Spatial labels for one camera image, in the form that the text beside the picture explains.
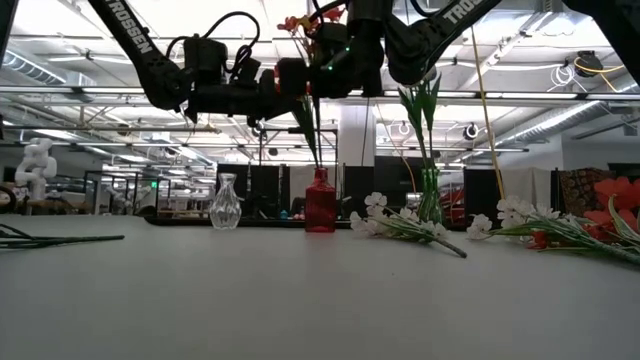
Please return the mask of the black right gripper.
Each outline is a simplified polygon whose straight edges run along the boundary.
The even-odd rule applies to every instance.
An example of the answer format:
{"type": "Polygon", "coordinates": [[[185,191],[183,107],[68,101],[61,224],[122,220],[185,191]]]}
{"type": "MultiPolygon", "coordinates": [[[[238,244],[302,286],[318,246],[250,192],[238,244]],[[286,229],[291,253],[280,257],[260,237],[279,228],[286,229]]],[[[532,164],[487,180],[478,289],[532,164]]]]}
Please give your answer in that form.
{"type": "Polygon", "coordinates": [[[319,57],[310,67],[315,98],[344,98],[355,89],[362,97],[383,94],[381,38],[390,0],[348,0],[346,11],[346,25],[325,22],[320,27],[319,57]]]}

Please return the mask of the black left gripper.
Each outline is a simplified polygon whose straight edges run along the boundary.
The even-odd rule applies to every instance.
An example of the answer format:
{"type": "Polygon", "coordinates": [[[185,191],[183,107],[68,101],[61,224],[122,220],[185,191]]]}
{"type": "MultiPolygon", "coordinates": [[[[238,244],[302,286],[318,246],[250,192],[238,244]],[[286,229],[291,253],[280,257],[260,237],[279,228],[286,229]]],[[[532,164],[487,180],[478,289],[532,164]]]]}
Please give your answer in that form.
{"type": "Polygon", "coordinates": [[[222,114],[228,117],[243,115],[249,125],[292,113],[305,113],[303,102],[296,97],[307,93],[308,67],[302,58],[282,58],[277,62],[280,93],[275,86],[275,72],[264,70],[258,81],[255,76],[261,63],[249,58],[234,80],[228,80],[225,62],[212,68],[200,68],[188,97],[186,116],[194,123],[201,113],[222,114]]]}

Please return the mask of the red hibiscus flower stem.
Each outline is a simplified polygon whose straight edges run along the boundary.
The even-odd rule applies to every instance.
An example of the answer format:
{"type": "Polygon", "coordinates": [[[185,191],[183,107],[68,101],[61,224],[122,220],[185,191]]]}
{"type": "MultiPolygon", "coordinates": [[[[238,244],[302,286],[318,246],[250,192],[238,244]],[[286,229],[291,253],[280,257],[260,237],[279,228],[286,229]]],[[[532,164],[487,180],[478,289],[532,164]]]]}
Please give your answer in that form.
{"type": "MultiPolygon", "coordinates": [[[[332,0],[326,5],[320,6],[318,0],[310,1],[313,5],[310,14],[300,17],[288,16],[283,22],[276,25],[278,30],[286,31],[289,34],[299,53],[297,60],[301,60],[304,65],[311,65],[315,60],[314,45],[311,40],[319,34],[321,25],[326,20],[330,23],[338,23],[348,2],[348,0],[332,0]]],[[[295,99],[301,103],[302,110],[295,111],[294,118],[311,151],[315,167],[322,168],[319,101],[311,96],[311,82],[305,80],[304,85],[306,86],[305,93],[295,96],[295,99]]]]}

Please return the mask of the short white blossom sprig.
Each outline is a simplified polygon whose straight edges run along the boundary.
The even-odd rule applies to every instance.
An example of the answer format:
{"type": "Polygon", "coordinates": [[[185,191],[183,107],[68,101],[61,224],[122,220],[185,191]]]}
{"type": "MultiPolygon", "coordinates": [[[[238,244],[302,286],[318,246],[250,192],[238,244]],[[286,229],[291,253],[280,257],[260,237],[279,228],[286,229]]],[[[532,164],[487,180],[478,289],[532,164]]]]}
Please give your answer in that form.
{"type": "Polygon", "coordinates": [[[461,258],[467,253],[447,240],[448,230],[442,223],[421,220],[418,214],[407,208],[394,211],[388,207],[388,200],[380,192],[372,192],[364,199],[366,215],[352,211],[349,215],[350,228],[365,237],[388,238],[414,244],[439,244],[461,258]]]}

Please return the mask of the white veined flower stem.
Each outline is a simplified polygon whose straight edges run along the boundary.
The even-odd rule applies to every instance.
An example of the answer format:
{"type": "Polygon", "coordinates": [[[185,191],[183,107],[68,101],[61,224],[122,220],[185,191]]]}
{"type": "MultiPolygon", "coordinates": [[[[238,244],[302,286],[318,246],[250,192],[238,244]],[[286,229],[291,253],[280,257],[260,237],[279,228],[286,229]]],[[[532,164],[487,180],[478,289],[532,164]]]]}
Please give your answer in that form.
{"type": "Polygon", "coordinates": [[[124,235],[60,237],[32,236],[26,232],[0,224],[0,250],[39,249],[71,244],[124,240],[124,235]]]}

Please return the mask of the red glass vase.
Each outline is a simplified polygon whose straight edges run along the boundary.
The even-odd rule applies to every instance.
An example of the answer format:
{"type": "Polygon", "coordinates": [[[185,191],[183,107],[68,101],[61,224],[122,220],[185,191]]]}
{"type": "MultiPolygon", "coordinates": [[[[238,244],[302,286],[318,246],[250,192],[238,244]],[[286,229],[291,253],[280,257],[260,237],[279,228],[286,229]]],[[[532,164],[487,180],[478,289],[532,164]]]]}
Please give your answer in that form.
{"type": "Polygon", "coordinates": [[[306,188],[305,231],[333,233],[336,222],[336,189],[329,183],[328,169],[318,167],[306,188]]]}

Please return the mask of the clear glass vase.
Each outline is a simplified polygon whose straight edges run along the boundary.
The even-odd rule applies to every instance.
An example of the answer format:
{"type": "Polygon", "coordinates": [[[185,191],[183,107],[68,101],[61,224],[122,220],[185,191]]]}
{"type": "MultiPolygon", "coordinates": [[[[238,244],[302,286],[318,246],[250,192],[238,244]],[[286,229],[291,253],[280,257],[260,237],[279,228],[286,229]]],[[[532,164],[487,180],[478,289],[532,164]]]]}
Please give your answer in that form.
{"type": "Polygon", "coordinates": [[[209,208],[209,218],[215,229],[232,230],[238,226],[242,209],[234,189],[236,178],[233,173],[218,174],[219,189],[209,208]]]}

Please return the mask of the green glass vase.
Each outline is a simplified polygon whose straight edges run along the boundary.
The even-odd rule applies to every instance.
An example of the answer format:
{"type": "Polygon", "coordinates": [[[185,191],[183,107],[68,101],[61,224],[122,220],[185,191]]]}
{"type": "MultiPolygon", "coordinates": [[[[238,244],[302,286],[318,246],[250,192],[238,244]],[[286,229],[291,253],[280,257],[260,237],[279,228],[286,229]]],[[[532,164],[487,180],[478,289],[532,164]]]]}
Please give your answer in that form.
{"type": "Polygon", "coordinates": [[[440,204],[438,171],[435,168],[422,170],[422,195],[418,206],[418,217],[423,222],[442,223],[444,213],[440,204]]]}

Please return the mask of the black partition panel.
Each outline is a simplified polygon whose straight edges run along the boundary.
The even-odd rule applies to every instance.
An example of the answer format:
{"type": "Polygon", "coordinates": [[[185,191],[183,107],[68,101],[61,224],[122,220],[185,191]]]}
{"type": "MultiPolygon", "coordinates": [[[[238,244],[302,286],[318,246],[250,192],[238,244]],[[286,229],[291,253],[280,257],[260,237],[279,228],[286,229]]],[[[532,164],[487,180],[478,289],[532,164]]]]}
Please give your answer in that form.
{"type": "Polygon", "coordinates": [[[240,198],[242,218],[279,219],[280,213],[289,208],[287,166],[219,164],[217,172],[236,175],[234,190],[240,198]]]}
{"type": "Polygon", "coordinates": [[[466,225],[471,225],[475,215],[483,214],[496,226],[497,203],[501,196],[495,172],[486,169],[465,169],[463,181],[466,225]]]}

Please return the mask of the white curtain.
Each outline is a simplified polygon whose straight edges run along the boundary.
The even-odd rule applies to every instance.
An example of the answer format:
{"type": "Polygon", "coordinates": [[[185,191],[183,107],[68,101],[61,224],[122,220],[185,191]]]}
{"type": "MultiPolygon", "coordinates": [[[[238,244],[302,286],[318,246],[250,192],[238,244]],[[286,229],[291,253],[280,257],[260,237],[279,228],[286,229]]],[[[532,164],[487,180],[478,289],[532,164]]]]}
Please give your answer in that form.
{"type": "Polygon", "coordinates": [[[551,205],[551,171],[538,168],[501,171],[505,195],[518,197],[533,205],[551,205]]]}

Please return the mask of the white robot figure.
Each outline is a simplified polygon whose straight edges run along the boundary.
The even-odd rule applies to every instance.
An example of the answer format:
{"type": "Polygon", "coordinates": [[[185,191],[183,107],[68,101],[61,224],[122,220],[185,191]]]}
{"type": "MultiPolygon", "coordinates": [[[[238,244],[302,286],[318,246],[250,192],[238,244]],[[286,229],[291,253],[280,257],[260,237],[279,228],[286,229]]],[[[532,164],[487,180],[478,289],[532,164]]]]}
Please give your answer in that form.
{"type": "Polygon", "coordinates": [[[57,161],[49,155],[53,141],[33,138],[24,147],[22,161],[15,172],[15,184],[29,187],[31,200],[44,200],[47,180],[57,175],[57,161]]]}

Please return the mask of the brown patterned cloth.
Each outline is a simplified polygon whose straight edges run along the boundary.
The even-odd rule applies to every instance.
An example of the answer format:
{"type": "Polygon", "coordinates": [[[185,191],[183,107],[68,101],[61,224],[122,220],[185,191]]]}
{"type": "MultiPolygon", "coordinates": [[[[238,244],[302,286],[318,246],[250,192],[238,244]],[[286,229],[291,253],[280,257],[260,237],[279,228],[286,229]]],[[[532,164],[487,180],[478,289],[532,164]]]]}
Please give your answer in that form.
{"type": "Polygon", "coordinates": [[[560,185],[565,212],[582,217],[587,211],[602,210],[594,186],[613,175],[611,171],[596,168],[561,171],[560,185]]]}

